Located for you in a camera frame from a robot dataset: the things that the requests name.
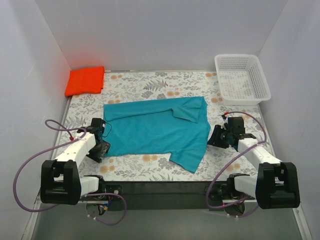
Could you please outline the teal t shirt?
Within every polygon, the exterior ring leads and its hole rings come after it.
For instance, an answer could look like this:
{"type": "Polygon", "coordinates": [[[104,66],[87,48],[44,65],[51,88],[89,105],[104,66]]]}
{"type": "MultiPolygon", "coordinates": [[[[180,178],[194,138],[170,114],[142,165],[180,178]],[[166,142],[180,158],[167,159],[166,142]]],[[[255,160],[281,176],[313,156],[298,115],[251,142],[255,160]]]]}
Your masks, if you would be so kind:
{"type": "Polygon", "coordinates": [[[191,173],[211,131],[203,96],[106,104],[103,119],[112,127],[104,137],[108,157],[170,154],[170,161],[191,173]]]}

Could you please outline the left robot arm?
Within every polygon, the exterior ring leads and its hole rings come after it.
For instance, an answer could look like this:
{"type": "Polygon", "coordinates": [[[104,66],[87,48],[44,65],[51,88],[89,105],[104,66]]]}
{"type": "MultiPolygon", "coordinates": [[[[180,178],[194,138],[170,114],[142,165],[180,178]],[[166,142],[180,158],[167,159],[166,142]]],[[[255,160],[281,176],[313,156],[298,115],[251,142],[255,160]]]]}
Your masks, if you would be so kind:
{"type": "Polygon", "coordinates": [[[103,177],[81,177],[78,168],[85,158],[100,163],[111,145],[93,133],[81,135],[78,133],[75,142],[54,160],[46,160],[42,164],[40,199],[43,203],[76,205],[87,195],[91,195],[95,200],[106,196],[103,177]]]}

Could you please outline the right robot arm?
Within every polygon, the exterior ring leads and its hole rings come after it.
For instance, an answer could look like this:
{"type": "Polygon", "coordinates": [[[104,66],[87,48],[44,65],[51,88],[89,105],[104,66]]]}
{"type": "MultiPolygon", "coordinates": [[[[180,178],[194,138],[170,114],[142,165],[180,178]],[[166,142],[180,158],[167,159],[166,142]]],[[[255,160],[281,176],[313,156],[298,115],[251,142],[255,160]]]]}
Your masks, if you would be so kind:
{"type": "Polygon", "coordinates": [[[222,193],[232,199],[246,194],[256,199],[261,209],[297,208],[300,192],[296,166],[283,162],[266,151],[257,138],[243,127],[215,125],[208,145],[234,148],[257,170],[257,176],[232,173],[222,186],[222,193]]]}

